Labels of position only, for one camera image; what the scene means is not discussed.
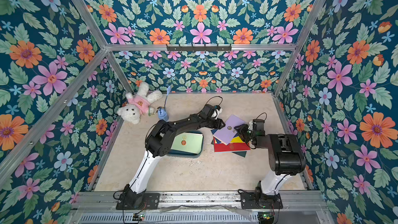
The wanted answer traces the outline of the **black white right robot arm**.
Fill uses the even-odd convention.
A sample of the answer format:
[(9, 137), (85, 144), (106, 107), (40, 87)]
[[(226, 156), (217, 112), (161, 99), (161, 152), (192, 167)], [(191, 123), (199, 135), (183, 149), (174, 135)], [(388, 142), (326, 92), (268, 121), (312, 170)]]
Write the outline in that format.
[(266, 134), (264, 120), (254, 119), (250, 125), (234, 128), (238, 136), (255, 149), (266, 149), (271, 170), (260, 180), (253, 192), (238, 190), (241, 208), (283, 208), (279, 190), (292, 176), (305, 170), (306, 159), (293, 134)]

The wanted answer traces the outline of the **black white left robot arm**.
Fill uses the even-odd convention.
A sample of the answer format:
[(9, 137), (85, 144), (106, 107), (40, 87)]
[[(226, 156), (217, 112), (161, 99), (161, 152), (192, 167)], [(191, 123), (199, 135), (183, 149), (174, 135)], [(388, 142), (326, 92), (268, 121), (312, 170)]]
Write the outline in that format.
[(197, 114), (177, 121), (160, 120), (145, 138), (145, 154), (133, 179), (123, 190), (123, 204), (138, 205), (147, 189), (149, 179), (160, 159), (171, 151), (176, 136), (200, 128), (220, 130), (226, 126), (219, 118), (222, 108), (219, 105), (205, 104)]

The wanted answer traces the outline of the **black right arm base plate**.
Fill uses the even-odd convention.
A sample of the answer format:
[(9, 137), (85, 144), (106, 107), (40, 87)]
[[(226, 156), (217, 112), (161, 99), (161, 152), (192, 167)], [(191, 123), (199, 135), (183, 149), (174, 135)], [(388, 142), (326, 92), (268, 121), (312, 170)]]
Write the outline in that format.
[(241, 208), (242, 209), (282, 209), (283, 203), (280, 194), (277, 195), (265, 195), (261, 191), (245, 191), (239, 189), (238, 194), (240, 196)]

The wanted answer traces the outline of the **lavender envelope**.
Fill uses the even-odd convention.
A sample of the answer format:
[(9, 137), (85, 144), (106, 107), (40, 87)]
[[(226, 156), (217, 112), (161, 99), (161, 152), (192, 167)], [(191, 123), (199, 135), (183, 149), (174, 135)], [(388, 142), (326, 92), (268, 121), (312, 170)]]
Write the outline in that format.
[(237, 135), (235, 126), (245, 124), (246, 122), (235, 115), (231, 115), (225, 122), (226, 126), (214, 133), (214, 137), (225, 142), (226, 145)]

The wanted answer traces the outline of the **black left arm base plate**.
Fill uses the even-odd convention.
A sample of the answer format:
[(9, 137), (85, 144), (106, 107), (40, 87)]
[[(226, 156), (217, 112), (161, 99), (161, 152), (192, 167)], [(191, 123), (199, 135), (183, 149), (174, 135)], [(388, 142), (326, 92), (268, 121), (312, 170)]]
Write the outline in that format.
[(160, 194), (142, 192), (122, 193), (119, 196), (116, 210), (152, 210), (157, 209), (160, 203)]

